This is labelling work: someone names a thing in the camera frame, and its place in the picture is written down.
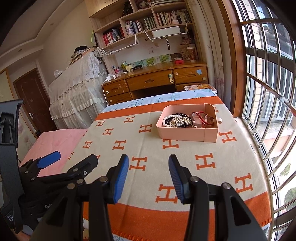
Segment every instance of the tree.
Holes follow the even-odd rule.
[[[284,204],[290,202],[294,197],[296,197],[296,188],[291,188],[287,194],[285,195],[285,199],[284,199]],[[290,204],[287,207],[287,211],[289,211],[290,209],[292,209],[293,207],[296,206],[296,202],[293,202],[292,204]]]
[[[284,169],[283,171],[280,173],[280,176],[287,176],[289,171],[290,171],[290,167],[291,167],[291,163],[289,163]]]

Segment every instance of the pearl bracelet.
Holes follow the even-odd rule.
[[[168,118],[170,118],[170,117],[180,117],[179,115],[168,115],[168,116],[166,116],[164,119],[163,119],[163,126],[165,126],[165,127],[174,127],[174,125],[171,125],[171,124],[166,124],[165,123],[165,121],[166,121],[166,119],[168,119]]]

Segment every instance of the window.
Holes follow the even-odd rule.
[[[242,119],[264,160],[276,218],[296,206],[295,43],[260,0],[233,3],[247,53]],[[278,240],[290,221],[272,224],[266,234]]]

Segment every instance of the pink plastic tray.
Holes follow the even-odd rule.
[[[205,111],[214,117],[213,128],[176,128],[164,127],[163,119],[168,115],[183,113],[190,115],[192,112]],[[216,142],[218,123],[215,108],[211,104],[174,104],[165,107],[156,123],[160,138],[167,140]]]

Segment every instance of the door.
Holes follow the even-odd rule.
[[[49,113],[49,99],[37,69],[33,69],[13,82],[17,95],[24,99],[23,108],[37,131],[55,131],[57,127]]]

